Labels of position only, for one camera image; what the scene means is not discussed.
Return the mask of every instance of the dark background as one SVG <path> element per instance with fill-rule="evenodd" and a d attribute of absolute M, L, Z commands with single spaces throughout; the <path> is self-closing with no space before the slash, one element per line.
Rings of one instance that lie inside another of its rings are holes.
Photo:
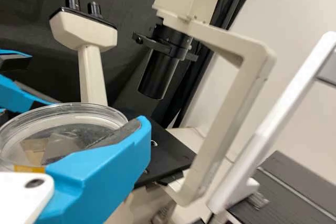
<path fill-rule="evenodd" d="M 151 8 L 154 0 L 80 0 L 82 10 L 90 1 L 98 2 L 104 18 L 118 28 L 118 45 L 102 53 L 109 105 L 151 115 L 166 126 L 186 110 L 211 52 L 195 41 L 193 51 L 203 56 L 196 63 L 179 63 L 164 100 L 147 98 L 137 86 L 148 52 L 131 37 L 134 31 L 151 34 L 158 21 Z M 236 1 L 219 0 L 212 24 L 228 29 L 245 0 Z M 4 74 L 61 102 L 80 101 L 77 52 L 56 42 L 49 28 L 49 15 L 59 6 L 64 0 L 0 0 L 0 48 L 34 56 L 27 70 Z"/>

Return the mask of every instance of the petri dish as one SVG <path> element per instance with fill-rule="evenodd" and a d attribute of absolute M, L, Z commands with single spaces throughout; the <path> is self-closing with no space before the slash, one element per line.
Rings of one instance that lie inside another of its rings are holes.
<path fill-rule="evenodd" d="M 127 122 L 120 111 L 90 103 L 28 111 L 0 127 L 0 169 L 44 172 L 47 160 L 84 150 Z"/>

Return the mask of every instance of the blue clamp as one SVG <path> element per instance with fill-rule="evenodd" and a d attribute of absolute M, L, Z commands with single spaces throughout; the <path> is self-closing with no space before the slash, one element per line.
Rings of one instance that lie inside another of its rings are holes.
<path fill-rule="evenodd" d="M 44 105 L 54 104 L 23 91 L 14 81 L 2 74 L 0 74 L 0 94 L 0 107 L 12 112 L 26 112 L 30 110 L 34 102 Z"/>
<path fill-rule="evenodd" d="M 55 192 L 36 224 L 101 224 L 132 191 L 151 157 L 151 124 L 117 144 L 72 153 L 46 167 Z"/>
<path fill-rule="evenodd" d="M 24 69 L 28 66 L 31 55 L 14 50 L 0 49 L 0 71 Z M 32 107 L 34 102 L 51 105 L 52 102 L 40 99 L 23 91 L 11 79 L 0 74 L 0 108 L 15 113 L 23 113 Z"/>
<path fill-rule="evenodd" d="M 0 71 L 25 69 L 31 58 L 31 55 L 23 52 L 0 49 Z"/>

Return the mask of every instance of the white wall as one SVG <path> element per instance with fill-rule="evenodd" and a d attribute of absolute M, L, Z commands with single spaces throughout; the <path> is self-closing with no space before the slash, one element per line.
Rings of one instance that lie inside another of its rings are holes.
<path fill-rule="evenodd" d="M 231 30 L 264 41 L 278 58 L 231 148 L 229 157 L 234 158 L 319 38 L 336 30 L 336 0 L 247 0 Z M 214 57 L 184 126 L 207 133 L 235 73 L 225 60 Z M 216 100 L 215 94 L 222 99 Z M 336 183 L 336 90 L 316 83 L 279 136 L 275 149 Z"/>

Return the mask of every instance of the white microscope frame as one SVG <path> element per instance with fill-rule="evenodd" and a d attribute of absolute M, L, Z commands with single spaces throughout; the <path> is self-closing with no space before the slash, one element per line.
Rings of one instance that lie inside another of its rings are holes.
<path fill-rule="evenodd" d="M 208 189 L 275 63 L 273 52 L 264 44 L 209 25 L 216 3 L 217 0 L 155 0 L 153 4 L 165 26 L 194 37 L 239 68 L 184 183 L 162 186 L 182 206 Z"/>

